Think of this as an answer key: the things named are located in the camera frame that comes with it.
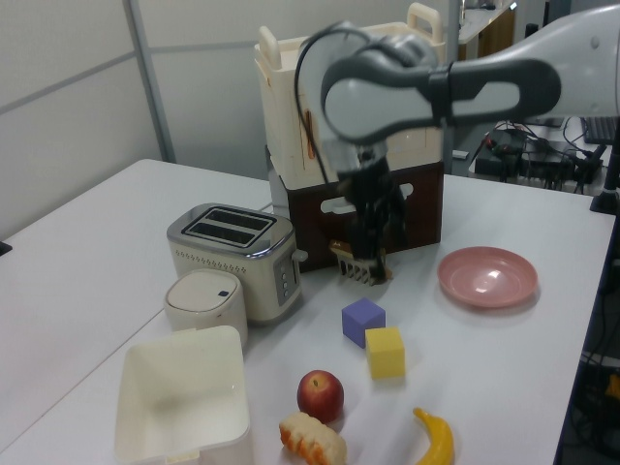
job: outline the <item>purple cube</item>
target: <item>purple cube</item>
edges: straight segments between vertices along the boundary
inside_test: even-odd
[[[386,311],[367,298],[342,309],[342,333],[362,349],[366,347],[366,329],[373,327],[386,327]]]

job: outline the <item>bread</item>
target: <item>bread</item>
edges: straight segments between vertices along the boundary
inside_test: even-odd
[[[282,444],[308,465],[344,465],[347,443],[333,429],[302,412],[280,421]]]

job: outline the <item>yellow cube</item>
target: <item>yellow cube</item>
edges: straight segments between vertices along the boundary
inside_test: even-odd
[[[398,328],[366,329],[366,358],[373,380],[405,376],[405,346]]]

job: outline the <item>silver toaster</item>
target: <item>silver toaster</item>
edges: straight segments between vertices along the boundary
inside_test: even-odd
[[[298,263],[307,254],[281,216],[206,203],[172,223],[168,241],[178,276],[212,268],[238,277],[251,323],[272,323],[301,293]]]

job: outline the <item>pink plate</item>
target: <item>pink plate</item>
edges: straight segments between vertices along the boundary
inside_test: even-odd
[[[522,303],[538,285],[531,263],[494,247],[469,247],[448,254],[439,264],[437,276],[447,294],[485,308]]]

